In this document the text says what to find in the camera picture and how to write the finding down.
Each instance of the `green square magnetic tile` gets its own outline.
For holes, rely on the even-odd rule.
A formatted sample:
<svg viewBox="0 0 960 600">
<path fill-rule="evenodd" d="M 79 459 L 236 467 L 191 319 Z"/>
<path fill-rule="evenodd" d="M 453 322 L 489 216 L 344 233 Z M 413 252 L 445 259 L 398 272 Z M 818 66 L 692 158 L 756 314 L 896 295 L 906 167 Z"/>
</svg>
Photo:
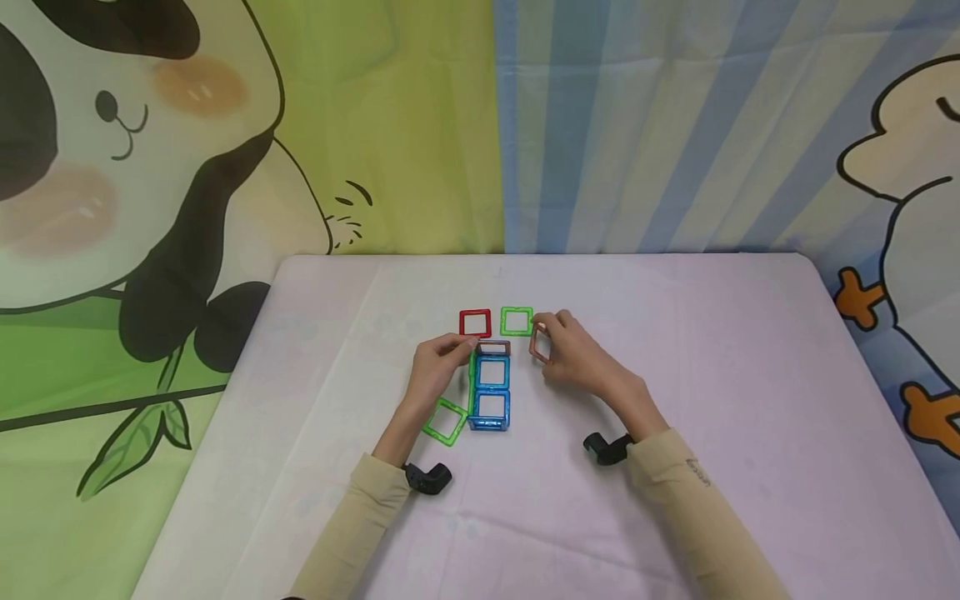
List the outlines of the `green square magnetic tile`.
<svg viewBox="0 0 960 600">
<path fill-rule="evenodd" d="M 445 436 L 444 434 L 440 433 L 439 431 L 437 431 L 436 429 L 430 426 L 430 424 L 433 423 L 433 419 L 437 417 L 437 413 L 440 412 L 441 407 L 448 408 L 454 413 L 460 415 L 460 420 L 457 421 L 457 426 L 453 428 L 453 432 L 449 435 L 449 437 Z M 440 442 L 443 445 L 452 446 L 453 443 L 457 441 L 457 438 L 460 436 L 460 432 L 461 430 L 463 430 L 464 424 L 466 423 L 467 423 L 467 411 L 464 410 L 462 407 L 457 406 L 453 402 L 449 401 L 448 399 L 442 397 L 439 400 L 437 400 L 437 410 L 434 411 L 433 416 L 430 417 L 430 420 L 427 421 L 426 425 L 423 426 L 423 433 L 425 433 L 426 435 L 430 436 L 431 438 Z"/>
<path fill-rule="evenodd" d="M 470 354 L 469 367 L 467 369 L 467 413 L 473 414 L 473 391 L 477 387 L 477 352 L 474 350 Z"/>
<path fill-rule="evenodd" d="M 523 313 L 527 316 L 526 329 L 508 329 L 507 315 Z M 512 337 L 530 337 L 534 334 L 534 309 L 532 306 L 504 306 L 500 309 L 500 335 Z"/>
</svg>

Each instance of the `hand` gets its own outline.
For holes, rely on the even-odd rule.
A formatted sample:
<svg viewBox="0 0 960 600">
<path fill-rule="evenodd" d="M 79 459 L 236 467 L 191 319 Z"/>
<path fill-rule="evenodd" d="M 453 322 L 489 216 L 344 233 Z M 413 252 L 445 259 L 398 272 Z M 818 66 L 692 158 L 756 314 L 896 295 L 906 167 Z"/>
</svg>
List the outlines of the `hand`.
<svg viewBox="0 0 960 600">
<path fill-rule="evenodd" d="M 550 336 L 550 360 L 543 377 L 589 392 L 609 405 L 636 441 L 669 428 L 643 379 L 630 372 L 594 340 L 568 310 L 539 313 L 534 326 Z"/>
<path fill-rule="evenodd" d="M 375 458 L 403 467 L 420 430 L 436 410 L 437 399 L 450 385 L 457 367 L 467 363 L 478 341 L 447 333 L 417 346 L 407 392 L 373 449 Z"/>
<path fill-rule="evenodd" d="M 429 419 L 440 394 L 450 385 L 453 373 L 468 362 L 477 342 L 474 337 L 447 333 L 419 344 L 414 352 L 407 393 L 400 405 L 425 409 Z"/>
<path fill-rule="evenodd" d="M 606 400 L 613 388 L 639 379 L 607 354 L 570 311 L 539 313 L 534 324 L 542 324 L 550 336 L 550 362 L 543 366 L 548 381 L 573 385 Z"/>
</svg>

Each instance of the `beige sleeve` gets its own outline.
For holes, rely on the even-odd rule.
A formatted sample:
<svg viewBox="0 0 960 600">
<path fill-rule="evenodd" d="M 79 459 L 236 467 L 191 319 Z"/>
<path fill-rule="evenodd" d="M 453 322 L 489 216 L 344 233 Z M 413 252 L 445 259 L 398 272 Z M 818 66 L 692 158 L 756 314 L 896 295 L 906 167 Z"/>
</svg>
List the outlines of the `beige sleeve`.
<svg viewBox="0 0 960 600">
<path fill-rule="evenodd" d="M 290 594 L 303 600 L 349 598 L 408 495 L 406 473 L 364 454 Z"/>
<path fill-rule="evenodd" d="M 750 532 L 675 429 L 628 451 L 635 485 L 660 506 L 708 600 L 789 598 Z"/>
</svg>

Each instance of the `pink cheek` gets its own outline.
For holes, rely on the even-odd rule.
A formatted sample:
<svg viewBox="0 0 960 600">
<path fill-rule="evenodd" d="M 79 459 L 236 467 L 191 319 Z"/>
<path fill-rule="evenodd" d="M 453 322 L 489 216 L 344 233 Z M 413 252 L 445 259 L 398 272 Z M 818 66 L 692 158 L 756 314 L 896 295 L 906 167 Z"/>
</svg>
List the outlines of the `pink cheek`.
<svg viewBox="0 0 960 600">
<path fill-rule="evenodd" d="M 100 170 L 54 162 L 36 185 L 0 202 L 0 246 L 29 258 L 89 248 L 113 230 L 117 205 Z"/>
<path fill-rule="evenodd" d="M 175 110 L 202 118 L 233 114 L 247 103 L 240 74 L 221 60 L 198 55 L 154 67 L 154 88 Z"/>
</svg>

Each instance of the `left hand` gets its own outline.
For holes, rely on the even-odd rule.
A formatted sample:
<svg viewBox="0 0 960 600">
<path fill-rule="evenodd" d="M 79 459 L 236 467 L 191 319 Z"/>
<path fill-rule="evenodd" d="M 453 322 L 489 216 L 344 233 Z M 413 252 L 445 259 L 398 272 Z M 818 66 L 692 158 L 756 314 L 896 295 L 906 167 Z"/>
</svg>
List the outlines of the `left hand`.
<svg viewBox="0 0 960 600">
<path fill-rule="evenodd" d="M 469 361 L 477 342 L 477 338 L 468 335 L 447 333 L 419 344 L 414 352 L 407 393 L 400 406 L 409 407 L 418 414 L 426 413 L 429 418 L 437 406 L 437 399 L 450 385 L 453 373 Z"/>
</svg>

